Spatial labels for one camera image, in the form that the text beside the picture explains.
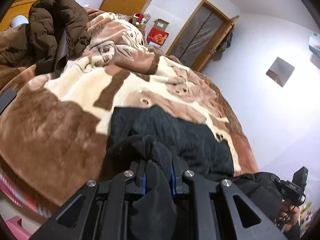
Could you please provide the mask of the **person's right hand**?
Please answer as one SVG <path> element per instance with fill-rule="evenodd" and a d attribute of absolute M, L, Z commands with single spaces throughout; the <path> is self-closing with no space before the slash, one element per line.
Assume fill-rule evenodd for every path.
<path fill-rule="evenodd" d="M 297 224 L 299 220 L 299 214 L 299 207 L 284 201 L 276 220 L 277 224 L 282 226 L 281 231 L 287 232 L 291 230 Z"/>

